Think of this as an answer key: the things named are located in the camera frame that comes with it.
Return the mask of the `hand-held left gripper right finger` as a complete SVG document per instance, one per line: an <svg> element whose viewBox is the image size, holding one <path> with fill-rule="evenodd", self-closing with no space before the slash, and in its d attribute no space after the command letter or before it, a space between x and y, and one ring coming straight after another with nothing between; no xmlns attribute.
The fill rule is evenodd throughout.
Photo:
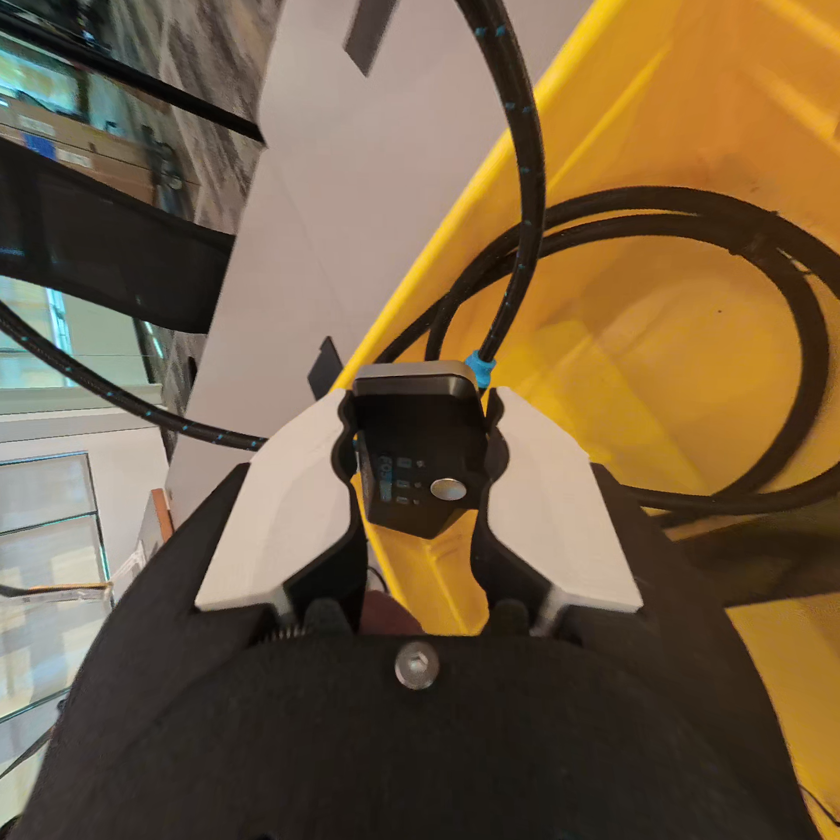
<svg viewBox="0 0 840 840"><path fill-rule="evenodd" d="M517 602L531 635L551 635L573 606L643 606L590 457L511 388L488 392L483 486L471 572L494 610Z"/></svg>

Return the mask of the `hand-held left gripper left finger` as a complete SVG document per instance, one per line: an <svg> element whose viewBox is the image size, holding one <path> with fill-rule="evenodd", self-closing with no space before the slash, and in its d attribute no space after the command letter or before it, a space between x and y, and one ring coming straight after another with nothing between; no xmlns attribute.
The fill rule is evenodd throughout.
<svg viewBox="0 0 840 840"><path fill-rule="evenodd" d="M194 605L204 614L266 606L282 627L335 602L356 632L368 554L360 504L352 394L336 390L237 465L193 519L206 520L209 559Z"/></svg>

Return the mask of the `dark grey hdmi switch box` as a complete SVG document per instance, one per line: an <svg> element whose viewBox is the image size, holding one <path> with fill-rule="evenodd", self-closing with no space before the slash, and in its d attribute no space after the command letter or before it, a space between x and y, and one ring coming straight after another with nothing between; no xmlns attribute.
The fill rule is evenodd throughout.
<svg viewBox="0 0 840 840"><path fill-rule="evenodd" d="M488 482L487 422L465 363L369 364L352 392L369 523L435 539L478 508Z"/></svg>

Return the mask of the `braided hdmi cable teal plugs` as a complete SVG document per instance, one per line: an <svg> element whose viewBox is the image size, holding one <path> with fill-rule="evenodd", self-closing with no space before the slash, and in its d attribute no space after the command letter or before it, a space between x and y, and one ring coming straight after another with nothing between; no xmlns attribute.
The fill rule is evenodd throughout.
<svg viewBox="0 0 840 840"><path fill-rule="evenodd" d="M467 360L468 367L477 375L479 393L483 394L490 385L497 352L519 312L539 262L546 212L545 158L532 83L503 2L457 1L456 4L472 30L505 110L516 153L521 196L518 250L511 279L483 344ZM1 328L25 351L48 367L67 375L84 390L158 428L249 453L259 451L268 440L198 423L141 400L72 360L68 353L42 337L4 303L1 307Z"/></svg>

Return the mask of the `yellow plastic bin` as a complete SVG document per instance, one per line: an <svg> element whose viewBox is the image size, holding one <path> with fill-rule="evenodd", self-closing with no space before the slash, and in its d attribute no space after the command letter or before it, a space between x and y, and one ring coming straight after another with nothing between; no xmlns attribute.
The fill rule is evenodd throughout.
<svg viewBox="0 0 840 840"><path fill-rule="evenodd" d="M838 497L838 2L595 2L536 101L541 267L498 351L507 385L648 511L764 515ZM502 302L516 228L505 136L337 385L363 363L465 356ZM432 330L432 339L428 331ZM768 793L771 828L838 838L838 594L659 617L567 613L566 647L698 700Z"/></svg>

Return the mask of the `black bin divider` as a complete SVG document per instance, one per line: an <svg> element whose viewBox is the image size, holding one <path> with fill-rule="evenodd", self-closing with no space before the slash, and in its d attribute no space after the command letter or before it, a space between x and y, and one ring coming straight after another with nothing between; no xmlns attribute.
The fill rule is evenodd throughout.
<svg viewBox="0 0 840 840"><path fill-rule="evenodd" d="M839 591L839 499L745 516L648 511L726 607Z"/></svg>

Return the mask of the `black high-back office chair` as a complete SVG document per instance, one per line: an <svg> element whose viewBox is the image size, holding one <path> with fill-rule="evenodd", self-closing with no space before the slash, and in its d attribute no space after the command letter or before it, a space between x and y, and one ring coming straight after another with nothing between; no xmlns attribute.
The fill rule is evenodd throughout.
<svg viewBox="0 0 840 840"><path fill-rule="evenodd" d="M1 142L1 274L184 333L208 333L235 237Z"/></svg>

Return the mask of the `tall cardboard boxes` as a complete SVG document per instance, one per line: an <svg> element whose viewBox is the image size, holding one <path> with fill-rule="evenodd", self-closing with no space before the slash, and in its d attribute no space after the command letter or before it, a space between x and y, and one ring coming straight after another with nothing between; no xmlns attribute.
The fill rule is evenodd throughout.
<svg viewBox="0 0 840 840"><path fill-rule="evenodd" d="M5 95L1 126L5 140L154 204L153 175L143 146Z"/></svg>

